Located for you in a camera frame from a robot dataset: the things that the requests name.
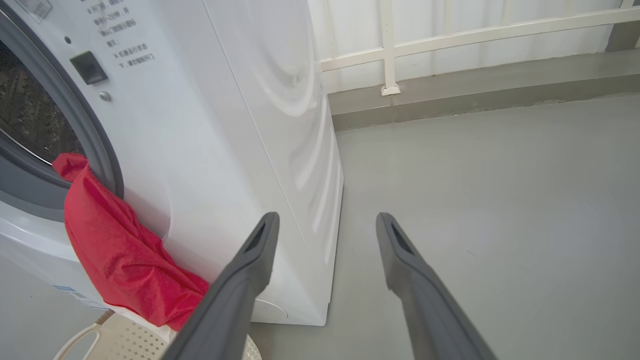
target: red cloth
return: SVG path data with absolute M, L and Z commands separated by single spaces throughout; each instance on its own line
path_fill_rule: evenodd
M 96 179 L 84 156 L 60 154 L 53 168 L 73 181 L 65 199 L 65 227 L 104 301 L 180 331 L 209 284 L 173 262 L 162 240 Z

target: black latch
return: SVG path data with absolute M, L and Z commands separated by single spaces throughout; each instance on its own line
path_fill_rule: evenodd
M 70 61 L 87 85 L 108 79 L 107 74 L 104 73 L 104 70 L 91 51 L 71 58 Z

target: railing post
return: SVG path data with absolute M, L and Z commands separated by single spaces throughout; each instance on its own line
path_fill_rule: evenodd
M 451 34 L 451 22 L 453 17 L 453 0 L 444 0 L 444 34 Z
M 634 5 L 634 0 L 622 0 L 622 3 L 620 4 L 620 8 L 628 9 L 633 5 Z
M 338 45 L 335 43 L 335 34 L 333 33 L 333 15 L 331 14 L 331 6 L 329 0 L 323 1 L 324 8 L 324 26 L 326 28 L 326 35 L 329 38 L 329 45 L 331 50 L 331 57 L 338 57 Z
M 573 0 L 564 0 L 564 14 L 563 16 L 569 17 L 573 15 Z
M 392 0 L 380 0 L 382 25 L 382 49 L 384 51 L 385 86 L 382 96 L 400 94 L 396 84 L 396 48 L 394 44 L 394 13 Z
M 500 17 L 500 25 L 507 26 L 511 24 L 511 0 L 502 0 L 502 16 Z

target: screw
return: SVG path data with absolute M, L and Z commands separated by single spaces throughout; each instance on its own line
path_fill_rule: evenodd
M 102 101 L 111 101 L 111 95 L 106 91 L 101 91 L 98 96 Z

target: front-load washer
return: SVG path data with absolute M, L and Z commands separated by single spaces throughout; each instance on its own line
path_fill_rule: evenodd
M 277 211 L 253 321 L 325 323 L 344 179 L 306 1 L 0 10 L 1 255 L 104 305 L 62 222 L 69 184 L 49 164 L 82 152 L 176 263 L 209 282 Z

